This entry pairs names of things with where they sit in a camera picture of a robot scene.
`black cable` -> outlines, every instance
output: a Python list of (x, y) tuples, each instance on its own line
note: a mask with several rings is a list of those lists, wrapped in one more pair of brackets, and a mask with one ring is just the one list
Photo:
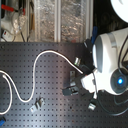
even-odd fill
[(125, 38), (125, 40), (124, 40), (124, 43), (123, 43), (123, 45), (122, 45), (122, 47), (121, 47), (121, 50), (120, 50), (120, 53), (119, 53), (119, 58), (118, 58), (118, 70), (119, 70), (119, 72), (122, 74), (122, 75), (126, 75), (126, 74), (124, 74), (122, 71), (121, 71), (121, 69), (120, 69), (120, 59), (121, 59), (121, 54), (122, 54), (122, 51), (123, 51), (123, 48), (124, 48), (124, 46), (125, 46), (125, 44), (126, 44), (126, 41), (127, 41), (127, 39), (128, 39), (128, 35), (127, 35), (127, 37)]
[(25, 39), (24, 39), (24, 36), (23, 36), (22, 31), (21, 31), (21, 37), (22, 37), (22, 39), (23, 39), (23, 42), (25, 42)]
[(116, 105), (122, 105), (122, 104), (125, 104), (125, 103), (127, 103), (128, 102), (128, 99), (127, 100), (125, 100), (125, 101), (123, 101), (123, 102), (117, 102), (116, 101), (116, 97), (114, 96), (114, 103), (116, 104)]
[(123, 56), (123, 58), (122, 58), (122, 63), (123, 63), (124, 58), (126, 57), (127, 53), (128, 53), (128, 49), (126, 50), (126, 52), (125, 52), (125, 54), (124, 54), (124, 56)]
[(93, 77), (94, 77), (94, 80), (95, 80), (95, 90), (96, 90), (96, 95), (97, 95), (97, 101), (99, 103), (99, 105), (101, 106), (101, 108), (109, 115), (111, 116), (119, 116), (119, 115), (122, 115), (124, 114), (126, 111), (128, 111), (128, 108), (126, 108), (124, 111), (120, 112), (120, 113), (113, 113), (113, 112), (110, 112), (108, 111), (101, 103), (100, 101), (100, 98), (99, 98), (99, 95), (98, 95), (98, 90), (97, 90), (97, 84), (96, 84), (96, 78), (95, 78), (95, 74), (93, 72)]
[(4, 39), (3, 37), (1, 37), (1, 39), (3, 39), (5, 42), (8, 42), (6, 39)]
[(14, 39), (13, 39), (13, 41), (12, 41), (12, 42), (14, 42), (14, 41), (15, 41), (15, 39), (16, 39), (16, 36), (14, 36)]

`black perforated table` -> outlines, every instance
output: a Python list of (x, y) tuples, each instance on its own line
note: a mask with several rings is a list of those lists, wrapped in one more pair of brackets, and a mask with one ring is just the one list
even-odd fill
[[(55, 43), (0, 43), (0, 69), (6, 71), (16, 83), (21, 97), (27, 99), (32, 91), (32, 68), (36, 56), (44, 50), (58, 51), (74, 62), (75, 57), (85, 57), (91, 64), (84, 44)], [(76, 71), (64, 59), (55, 54), (42, 55), (36, 66), (36, 88), (33, 99), (22, 103), (12, 87), (13, 103), (10, 111), (4, 115), (3, 128), (124, 128), (128, 127), (128, 113), (112, 117), (104, 113), (100, 106), (95, 111), (88, 109), (93, 96), (84, 90), (81, 96), (62, 95), (61, 89), (69, 86), (70, 71)], [(101, 93), (101, 101), (109, 110), (123, 110), (125, 106), (115, 107), (113, 96)], [(36, 99), (43, 97), (45, 105), (36, 113), (29, 110)], [(118, 100), (127, 98), (127, 93)], [(9, 104), (9, 88), (0, 75), (0, 111)]]

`metal post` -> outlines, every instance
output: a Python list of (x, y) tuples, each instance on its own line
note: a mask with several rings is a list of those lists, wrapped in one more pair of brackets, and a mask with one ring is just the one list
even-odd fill
[(58, 42), (58, 0), (55, 0), (54, 42)]
[(58, 0), (58, 42), (61, 42), (61, 0)]
[(90, 1), (90, 37), (92, 37), (93, 31), (93, 0)]

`wire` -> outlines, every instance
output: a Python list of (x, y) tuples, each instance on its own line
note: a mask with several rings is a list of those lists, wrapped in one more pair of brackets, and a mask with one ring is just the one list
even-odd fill
[(7, 40), (5, 40), (3, 37), (1, 37), (1, 39), (3, 39), (5, 42), (8, 42)]
[(127, 100), (125, 100), (125, 101), (123, 101), (123, 102), (117, 102), (116, 101), (116, 97), (114, 96), (114, 103), (116, 104), (116, 105), (122, 105), (122, 104), (125, 104), (125, 103), (127, 103), (128, 102), (128, 99)]
[(126, 44), (126, 41), (127, 41), (127, 39), (128, 39), (128, 35), (127, 35), (127, 37), (125, 38), (125, 40), (124, 40), (124, 43), (123, 43), (123, 45), (122, 45), (122, 47), (121, 47), (121, 50), (120, 50), (120, 53), (119, 53), (119, 58), (118, 58), (118, 70), (119, 70), (119, 72), (122, 74), (122, 75), (126, 75), (126, 74), (124, 74), (122, 71), (121, 71), (121, 69), (120, 69), (120, 59), (121, 59), (121, 54), (122, 54), (122, 51), (123, 51), (123, 48), (124, 48), (124, 46), (125, 46), (125, 44)]
[(126, 57), (127, 53), (128, 53), (128, 49), (126, 50), (126, 52), (125, 52), (125, 54), (124, 54), (124, 56), (123, 56), (122, 63), (123, 63), (124, 58)]
[(22, 39), (23, 39), (23, 42), (25, 42), (25, 39), (24, 39), (24, 36), (23, 36), (22, 31), (21, 31), (21, 37), (22, 37)]
[(33, 89), (32, 89), (31, 96), (30, 96), (30, 98), (29, 98), (28, 100), (23, 100), (23, 99), (20, 97), (19, 92), (18, 92), (18, 90), (17, 90), (17, 87), (16, 87), (14, 81), (12, 80), (12, 78), (10, 77), (10, 75), (7, 74), (6, 72), (0, 70), (0, 73), (4, 74), (4, 75), (3, 75), (3, 78), (7, 81), (8, 85), (9, 85), (9, 89), (10, 89), (10, 103), (9, 103), (8, 109), (7, 109), (5, 112), (0, 112), (0, 115), (6, 114), (6, 113), (10, 110), (10, 108), (11, 108), (11, 104), (12, 104), (12, 89), (11, 89), (11, 84), (10, 84), (9, 80), (11, 81), (12, 85), (14, 86), (14, 89), (15, 89), (15, 91), (16, 91), (16, 94), (17, 94), (17, 96), (18, 96), (18, 98), (19, 98), (19, 100), (20, 100), (21, 102), (27, 103), (27, 102), (31, 101), (31, 99), (32, 99), (32, 97), (33, 97), (33, 95), (34, 95), (34, 90), (35, 90), (35, 68), (36, 68), (36, 63), (37, 63), (37, 60), (39, 59), (39, 57), (40, 57), (41, 55), (43, 55), (43, 54), (46, 54), (46, 53), (54, 53), (54, 54), (56, 54), (56, 55), (62, 57), (62, 58), (65, 59), (72, 67), (74, 67), (78, 72), (80, 72), (81, 74), (83, 74), (83, 72), (82, 72), (80, 69), (78, 69), (75, 65), (73, 65), (64, 55), (62, 55), (62, 54), (60, 54), (60, 53), (58, 53), (58, 52), (56, 52), (56, 51), (53, 51), (53, 50), (43, 51), (43, 52), (41, 52), (41, 53), (36, 57), (36, 59), (35, 59), (35, 61), (34, 61), (34, 65), (33, 65)]
[(9, 86), (9, 90), (10, 90), (10, 103), (9, 103), (9, 106), (8, 106), (7, 110), (5, 112), (0, 112), (0, 115), (6, 114), (10, 110), (11, 105), (12, 105), (12, 89), (11, 89), (11, 84), (10, 84), (9, 80), (7, 79), (7, 77), (5, 75), (3, 75), (3, 78), (7, 81), (8, 86)]
[(15, 41), (15, 39), (16, 39), (16, 36), (14, 36), (14, 38), (13, 38), (13, 41), (12, 41), (12, 42), (14, 42), (14, 41)]
[(122, 111), (122, 112), (120, 112), (120, 113), (113, 113), (113, 112), (108, 111), (108, 110), (102, 105), (102, 103), (101, 103), (101, 101), (100, 101), (100, 98), (99, 98), (99, 95), (98, 95), (97, 84), (96, 84), (96, 78), (95, 78), (94, 72), (93, 72), (93, 77), (94, 77), (94, 79), (95, 79), (95, 90), (96, 90), (96, 95), (97, 95), (97, 101), (98, 101), (99, 105), (101, 106), (101, 108), (102, 108), (106, 113), (108, 113), (108, 114), (111, 115), (111, 116), (119, 116), (119, 115), (124, 114), (126, 111), (128, 111), (128, 108), (126, 108), (124, 111)]

